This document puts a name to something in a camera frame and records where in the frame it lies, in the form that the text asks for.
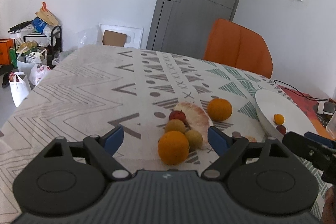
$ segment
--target small red fruit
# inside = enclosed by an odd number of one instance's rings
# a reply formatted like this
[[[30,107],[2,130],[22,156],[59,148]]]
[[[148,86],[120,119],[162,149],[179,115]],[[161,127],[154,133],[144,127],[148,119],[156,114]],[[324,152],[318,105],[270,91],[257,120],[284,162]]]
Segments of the small red fruit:
[[[278,125],[277,130],[282,134],[285,135],[287,132],[287,129],[283,125]]]
[[[181,120],[182,122],[185,122],[185,114],[183,111],[179,110],[174,110],[170,115],[169,115],[169,120]]]

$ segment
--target red apple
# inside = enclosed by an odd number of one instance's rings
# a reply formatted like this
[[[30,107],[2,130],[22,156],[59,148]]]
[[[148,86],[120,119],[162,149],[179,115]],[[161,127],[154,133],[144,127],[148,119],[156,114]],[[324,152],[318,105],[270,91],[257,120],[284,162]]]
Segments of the red apple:
[[[170,115],[169,115],[169,120],[181,120],[182,122],[185,123],[185,114],[183,113],[183,111],[179,111],[179,110],[174,110]]]

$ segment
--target orange box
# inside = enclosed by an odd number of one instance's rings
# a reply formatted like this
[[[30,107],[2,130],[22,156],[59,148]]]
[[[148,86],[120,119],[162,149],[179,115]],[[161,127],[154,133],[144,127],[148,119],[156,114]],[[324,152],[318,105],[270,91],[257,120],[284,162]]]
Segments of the orange box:
[[[10,65],[9,49],[13,47],[13,39],[0,39],[0,65]]]

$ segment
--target white bowl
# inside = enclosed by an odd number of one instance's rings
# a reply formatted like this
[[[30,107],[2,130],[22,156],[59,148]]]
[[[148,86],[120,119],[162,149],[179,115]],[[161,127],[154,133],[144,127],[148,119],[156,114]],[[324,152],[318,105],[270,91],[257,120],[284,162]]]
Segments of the white bowl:
[[[258,90],[255,93],[256,110],[262,127],[270,137],[282,141],[283,135],[276,129],[274,115],[281,114],[285,118],[287,132],[293,131],[304,135],[307,131],[317,134],[308,117],[295,104],[285,97],[270,91]]]

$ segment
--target black metal rack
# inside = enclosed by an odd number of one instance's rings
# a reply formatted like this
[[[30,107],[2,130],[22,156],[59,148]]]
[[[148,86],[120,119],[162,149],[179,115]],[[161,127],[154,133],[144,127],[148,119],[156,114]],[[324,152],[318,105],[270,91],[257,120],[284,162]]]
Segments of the black metal rack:
[[[30,33],[28,35],[23,36],[23,41],[26,42],[26,38],[27,37],[47,37],[46,35],[42,34],[42,33]],[[52,31],[51,31],[51,35],[50,35],[50,39],[51,39],[51,44],[47,47],[44,47],[47,49],[49,56],[51,55],[51,58],[48,58],[47,55],[47,65],[50,68],[53,68],[54,66],[52,65],[52,60],[55,58],[55,53],[56,52],[62,52],[63,51],[63,47],[62,47],[62,27],[61,26],[55,26]],[[14,49],[15,49],[15,53],[16,53],[16,42],[14,40]]]

